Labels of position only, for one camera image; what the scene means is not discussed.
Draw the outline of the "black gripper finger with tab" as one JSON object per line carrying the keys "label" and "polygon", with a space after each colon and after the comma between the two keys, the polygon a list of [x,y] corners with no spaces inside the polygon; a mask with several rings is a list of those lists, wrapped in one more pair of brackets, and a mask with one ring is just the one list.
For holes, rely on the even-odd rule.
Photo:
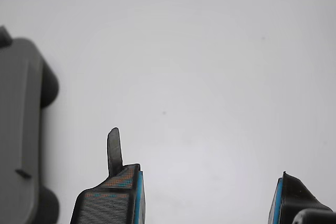
{"label": "black gripper finger with tab", "polygon": [[145,191],[140,164],[123,165],[120,132],[107,137],[108,177],[82,191],[76,199],[71,223],[145,223]]}

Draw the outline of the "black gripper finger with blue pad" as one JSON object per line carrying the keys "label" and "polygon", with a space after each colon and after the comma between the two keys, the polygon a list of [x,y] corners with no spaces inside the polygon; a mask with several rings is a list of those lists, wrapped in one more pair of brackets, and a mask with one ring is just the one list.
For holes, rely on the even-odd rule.
{"label": "black gripper finger with blue pad", "polygon": [[297,214],[306,209],[332,212],[309,191],[303,182],[287,173],[278,179],[268,223],[294,223]]}

